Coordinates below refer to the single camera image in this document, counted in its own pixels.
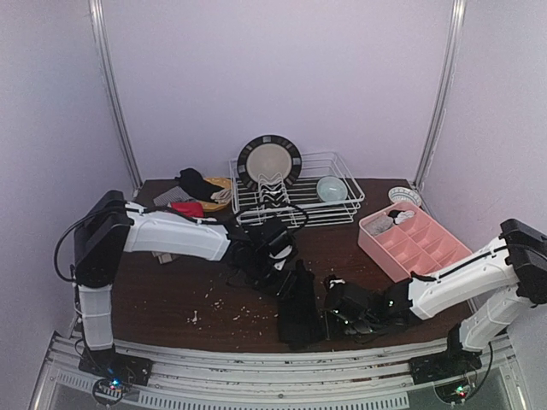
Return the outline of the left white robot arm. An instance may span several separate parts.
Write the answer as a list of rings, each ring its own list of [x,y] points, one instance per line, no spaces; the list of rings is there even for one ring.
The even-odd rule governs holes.
[[[108,191],[74,227],[72,279],[77,289],[85,346],[114,354],[111,293],[125,253],[156,252],[221,262],[250,284],[282,294],[285,265],[297,252],[290,229],[278,218],[244,227],[236,219],[187,216],[169,207],[146,208]]]

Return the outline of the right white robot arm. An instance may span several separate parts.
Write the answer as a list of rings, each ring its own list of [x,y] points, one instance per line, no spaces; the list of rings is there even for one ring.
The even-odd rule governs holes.
[[[358,336],[399,333],[490,292],[488,301],[447,337],[450,356],[470,356],[526,309],[546,302],[546,236],[509,219],[479,251],[427,275],[412,272],[381,293],[335,276],[326,278],[325,286],[326,311],[344,333]]]

